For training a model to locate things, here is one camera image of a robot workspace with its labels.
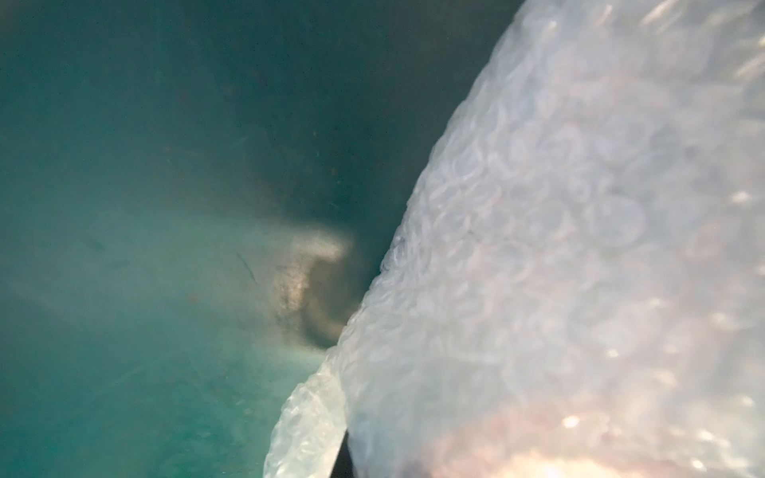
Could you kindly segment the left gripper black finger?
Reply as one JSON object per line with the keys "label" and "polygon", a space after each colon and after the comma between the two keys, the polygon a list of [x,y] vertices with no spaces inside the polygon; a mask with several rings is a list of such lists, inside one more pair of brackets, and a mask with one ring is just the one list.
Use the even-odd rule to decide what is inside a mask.
{"label": "left gripper black finger", "polygon": [[337,457],[335,459],[330,478],[355,478],[355,466],[349,447],[350,434],[345,432]]}

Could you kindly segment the clear bubble wrap sheet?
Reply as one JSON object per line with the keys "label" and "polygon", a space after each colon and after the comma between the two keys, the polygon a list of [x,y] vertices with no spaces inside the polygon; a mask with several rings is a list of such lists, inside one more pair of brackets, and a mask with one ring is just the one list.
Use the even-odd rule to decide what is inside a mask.
{"label": "clear bubble wrap sheet", "polygon": [[764,5],[527,1],[267,477],[760,477]]}

